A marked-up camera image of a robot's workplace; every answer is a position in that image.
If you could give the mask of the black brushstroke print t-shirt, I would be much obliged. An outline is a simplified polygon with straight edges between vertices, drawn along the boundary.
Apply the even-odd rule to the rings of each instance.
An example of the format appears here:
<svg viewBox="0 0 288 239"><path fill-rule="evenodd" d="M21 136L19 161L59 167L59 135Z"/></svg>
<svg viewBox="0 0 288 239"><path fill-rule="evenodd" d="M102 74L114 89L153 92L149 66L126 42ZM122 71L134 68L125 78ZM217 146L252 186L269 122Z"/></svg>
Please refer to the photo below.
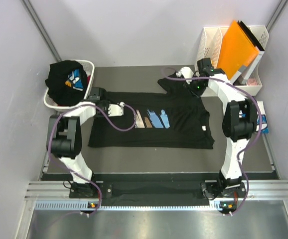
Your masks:
<svg viewBox="0 0 288 239"><path fill-rule="evenodd" d="M210 113L201 97L192 95L184 81L157 83L164 94L107 92L111 103L124 102L131 109L111 122L95 118L88 146L213 149Z"/></svg>

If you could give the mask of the black daisy print t-shirt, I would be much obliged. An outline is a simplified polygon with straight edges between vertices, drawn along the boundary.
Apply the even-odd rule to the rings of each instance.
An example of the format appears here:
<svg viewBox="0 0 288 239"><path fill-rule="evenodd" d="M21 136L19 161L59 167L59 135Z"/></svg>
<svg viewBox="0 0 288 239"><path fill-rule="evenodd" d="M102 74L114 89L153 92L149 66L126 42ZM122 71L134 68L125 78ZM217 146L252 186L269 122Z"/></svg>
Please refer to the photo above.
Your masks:
<svg viewBox="0 0 288 239"><path fill-rule="evenodd" d="M49 97L60 106L74 106L84 99L88 76L82 64L65 60L50 64L45 80Z"/></svg>

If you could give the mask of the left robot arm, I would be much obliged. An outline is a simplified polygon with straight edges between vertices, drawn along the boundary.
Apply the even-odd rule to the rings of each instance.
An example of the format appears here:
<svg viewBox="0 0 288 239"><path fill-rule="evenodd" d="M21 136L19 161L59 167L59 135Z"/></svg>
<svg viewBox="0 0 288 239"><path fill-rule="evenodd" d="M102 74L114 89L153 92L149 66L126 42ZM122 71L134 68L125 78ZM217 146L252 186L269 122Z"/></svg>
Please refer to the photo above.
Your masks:
<svg viewBox="0 0 288 239"><path fill-rule="evenodd" d="M73 182L80 186L86 197L96 195L98 186L92 182L93 172L82 156L81 125L89 118L108 114L110 101L106 99L106 90L95 87L86 100L81 101L60 115L49 118L46 148L58 158L70 171Z"/></svg>

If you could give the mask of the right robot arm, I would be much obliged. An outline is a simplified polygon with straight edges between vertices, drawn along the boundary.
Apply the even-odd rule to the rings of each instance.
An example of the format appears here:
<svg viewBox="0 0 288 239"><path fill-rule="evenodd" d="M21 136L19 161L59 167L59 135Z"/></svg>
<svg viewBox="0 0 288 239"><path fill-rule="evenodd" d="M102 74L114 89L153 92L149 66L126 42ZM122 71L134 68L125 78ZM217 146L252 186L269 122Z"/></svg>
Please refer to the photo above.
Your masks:
<svg viewBox="0 0 288 239"><path fill-rule="evenodd" d="M185 87L196 96L209 88L221 100L222 130L227 139L223 166L217 182L206 187L208 195L229 197L242 185L244 150L257 128L255 102L246 97L228 80L221 68L214 68L210 58L197 61L197 71L183 67L177 76L186 80Z"/></svg>

